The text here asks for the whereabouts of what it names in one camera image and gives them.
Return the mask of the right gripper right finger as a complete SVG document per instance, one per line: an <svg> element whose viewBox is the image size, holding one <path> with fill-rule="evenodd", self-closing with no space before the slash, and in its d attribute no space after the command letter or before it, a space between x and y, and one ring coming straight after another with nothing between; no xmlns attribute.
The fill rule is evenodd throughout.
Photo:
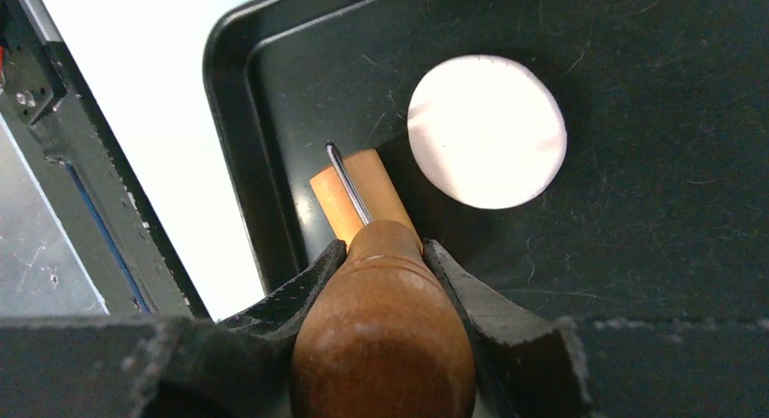
<svg viewBox="0 0 769 418"><path fill-rule="evenodd" d="M458 310L477 417L765 417L768 321L548 320L467 272L436 240L423 258Z"/></svg>

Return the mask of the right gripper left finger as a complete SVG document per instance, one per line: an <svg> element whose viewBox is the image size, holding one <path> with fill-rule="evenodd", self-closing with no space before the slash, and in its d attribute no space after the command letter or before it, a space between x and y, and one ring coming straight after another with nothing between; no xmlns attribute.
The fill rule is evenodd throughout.
<svg viewBox="0 0 769 418"><path fill-rule="evenodd" d="M346 258L331 242L303 272L221 322L55 316L1 322L4 417L288 417L294 343Z"/></svg>

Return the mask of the wooden dough roller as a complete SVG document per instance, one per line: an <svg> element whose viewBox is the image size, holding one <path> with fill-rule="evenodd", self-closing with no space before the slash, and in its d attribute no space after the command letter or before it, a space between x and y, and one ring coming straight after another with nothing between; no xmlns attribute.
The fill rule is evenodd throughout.
<svg viewBox="0 0 769 418"><path fill-rule="evenodd" d="M346 258L300 327L291 362L296 417L469 417L472 347L423 260L423 243L378 153L343 156L311 181Z"/></svg>

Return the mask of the black baking tray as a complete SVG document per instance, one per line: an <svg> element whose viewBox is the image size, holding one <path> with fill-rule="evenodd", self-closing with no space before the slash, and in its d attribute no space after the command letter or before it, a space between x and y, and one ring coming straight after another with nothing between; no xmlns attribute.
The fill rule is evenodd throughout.
<svg viewBox="0 0 769 418"><path fill-rule="evenodd" d="M563 167L514 209L449 199L409 151L416 84L470 53L565 117ZM419 234L543 317L768 314L768 0L253 0L203 76L267 291L334 236L309 186L333 141L376 149Z"/></svg>

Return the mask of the white dough ball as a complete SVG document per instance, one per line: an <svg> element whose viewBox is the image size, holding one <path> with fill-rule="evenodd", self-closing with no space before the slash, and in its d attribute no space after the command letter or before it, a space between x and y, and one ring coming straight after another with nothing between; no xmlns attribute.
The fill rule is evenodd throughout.
<svg viewBox="0 0 769 418"><path fill-rule="evenodd" d="M490 54L454 57L414 88L407 134L422 174L477 209L509 209L538 197L567 153L557 100L525 65Z"/></svg>

